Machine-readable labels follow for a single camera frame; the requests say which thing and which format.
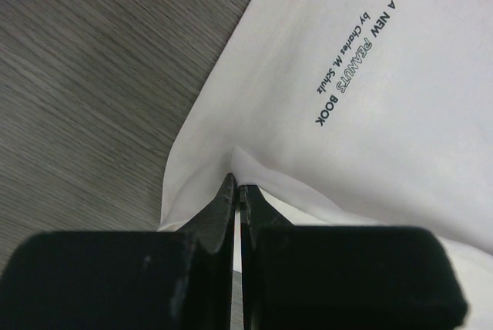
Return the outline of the white and green t-shirt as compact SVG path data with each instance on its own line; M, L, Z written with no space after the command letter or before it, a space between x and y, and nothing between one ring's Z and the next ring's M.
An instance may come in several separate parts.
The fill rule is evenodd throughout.
M223 178L293 222L406 224L492 327L492 0L252 0L169 153L161 225Z

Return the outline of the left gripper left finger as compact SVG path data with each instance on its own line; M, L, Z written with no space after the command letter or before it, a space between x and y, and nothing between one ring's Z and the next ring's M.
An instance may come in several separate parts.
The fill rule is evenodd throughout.
M174 232L55 231L1 277L3 329L228 329L236 182Z

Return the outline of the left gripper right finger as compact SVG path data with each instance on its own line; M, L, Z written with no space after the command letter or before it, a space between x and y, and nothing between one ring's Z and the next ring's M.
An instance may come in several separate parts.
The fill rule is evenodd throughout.
M300 226L255 185L239 196L247 329L454 329L468 303L419 227Z

